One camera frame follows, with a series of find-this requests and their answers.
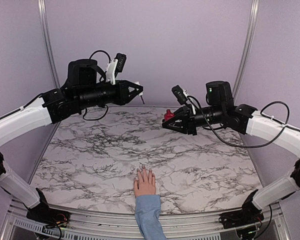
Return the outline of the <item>white nail polish brush cap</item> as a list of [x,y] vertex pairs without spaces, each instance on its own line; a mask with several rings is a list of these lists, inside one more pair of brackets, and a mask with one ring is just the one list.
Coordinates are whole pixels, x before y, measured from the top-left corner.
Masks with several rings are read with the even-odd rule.
[[[140,82],[139,81],[135,81],[134,82],[136,85],[140,85]],[[142,104],[145,105],[145,101],[144,101],[144,98],[143,98],[143,91],[141,93],[139,93],[138,95],[140,96],[140,99],[142,101]]]

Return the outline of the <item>red nail polish bottle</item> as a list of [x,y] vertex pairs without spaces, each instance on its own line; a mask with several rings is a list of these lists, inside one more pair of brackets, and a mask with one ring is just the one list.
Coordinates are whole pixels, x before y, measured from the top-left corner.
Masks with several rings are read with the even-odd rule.
[[166,113],[164,114],[164,121],[168,121],[171,118],[173,118],[174,116],[175,116],[175,114],[170,109],[167,109]]

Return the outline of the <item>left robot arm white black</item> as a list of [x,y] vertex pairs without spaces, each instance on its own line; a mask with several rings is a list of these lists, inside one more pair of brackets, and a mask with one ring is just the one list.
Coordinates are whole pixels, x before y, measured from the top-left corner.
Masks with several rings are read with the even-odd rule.
[[[71,61],[62,87],[40,93],[26,105],[0,117],[0,147],[32,130],[81,114],[87,108],[130,103],[144,88],[138,82],[116,79],[125,62],[126,57],[120,55],[102,70],[94,59]],[[53,211],[43,193],[18,176],[4,162],[1,152],[0,187],[18,198],[41,222],[53,219]]]

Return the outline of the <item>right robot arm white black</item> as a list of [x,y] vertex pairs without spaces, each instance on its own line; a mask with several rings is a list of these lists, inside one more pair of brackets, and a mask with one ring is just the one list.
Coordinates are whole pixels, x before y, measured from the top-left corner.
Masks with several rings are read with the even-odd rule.
[[207,107],[201,107],[199,102],[193,103],[195,97],[179,85],[171,91],[182,106],[174,112],[167,110],[162,121],[164,129],[195,136],[198,127],[208,127],[213,131],[212,126],[219,124],[223,129],[230,128],[240,134],[266,140],[266,143],[259,145],[260,148],[275,144],[298,158],[287,174],[248,196],[237,214],[242,224],[250,223],[266,206],[300,190],[300,128],[250,105],[236,106],[227,81],[206,84]]

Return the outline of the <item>blue shirt sleeve forearm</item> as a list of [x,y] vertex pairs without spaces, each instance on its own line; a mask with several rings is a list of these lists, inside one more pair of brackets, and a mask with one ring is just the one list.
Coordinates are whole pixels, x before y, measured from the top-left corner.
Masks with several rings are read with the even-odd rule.
[[159,195],[143,195],[136,197],[135,220],[145,240],[166,240],[159,221],[161,199]]

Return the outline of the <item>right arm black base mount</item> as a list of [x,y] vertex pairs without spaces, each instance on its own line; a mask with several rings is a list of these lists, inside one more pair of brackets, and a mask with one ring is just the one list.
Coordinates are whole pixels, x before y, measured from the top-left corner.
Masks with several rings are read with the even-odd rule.
[[265,219],[262,211],[253,204],[253,197],[256,192],[257,190],[249,194],[240,210],[228,211],[219,215],[218,220],[224,229],[254,224]]

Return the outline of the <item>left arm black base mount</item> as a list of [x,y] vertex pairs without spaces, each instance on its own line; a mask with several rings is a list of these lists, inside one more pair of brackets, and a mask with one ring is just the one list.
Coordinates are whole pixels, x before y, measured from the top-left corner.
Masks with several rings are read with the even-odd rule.
[[69,223],[70,213],[68,211],[58,210],[49,207],[47,199],[43,192],[36,188],[39,195],[39,204],[33,208],[26,207],[26,217],[30,220],[45,223],[47,228],[67,227]]

